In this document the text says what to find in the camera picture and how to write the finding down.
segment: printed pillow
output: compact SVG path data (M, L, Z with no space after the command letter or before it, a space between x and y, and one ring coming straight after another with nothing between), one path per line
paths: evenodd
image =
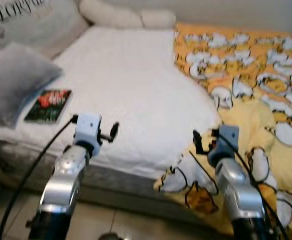
M60 76L62 69L28 47L0 50L0 126L14 127L27 100Z
M0 48L17 42L52 58L87 27L74 0L0 0Z

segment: yellow blanket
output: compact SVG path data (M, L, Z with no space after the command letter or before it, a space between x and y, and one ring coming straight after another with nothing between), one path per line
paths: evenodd
M175 64L207 90L223 123L240 127L240 154L292 230L292 37L182 23L176 28ZM209 134L203 140L207 147ZM214 169L193 144L154 188L232 234Z

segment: bed sheet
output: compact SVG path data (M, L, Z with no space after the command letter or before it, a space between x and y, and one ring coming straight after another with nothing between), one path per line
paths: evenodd
M117 139L104 144L91 163L155 179L177 159L192 139L220 122L207 93L174 66L172 30L90 28L55 63L64 75L47 89L72 89L58 124L23 119L15 129L0 127L0 140L40 150L72 114L102 115L101 129L120 122ZM71 144L74 126L57 138L49 153L58 155Z

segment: gray pillow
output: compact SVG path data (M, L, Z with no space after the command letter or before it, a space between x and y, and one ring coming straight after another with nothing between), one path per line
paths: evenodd
M17 43L0 50L0 126L14 127L27 100L61 73L50 60Z

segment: book cover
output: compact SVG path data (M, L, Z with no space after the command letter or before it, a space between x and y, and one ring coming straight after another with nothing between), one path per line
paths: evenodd
M68 89L44 90L25 117L27 122L54 124L71 95Z

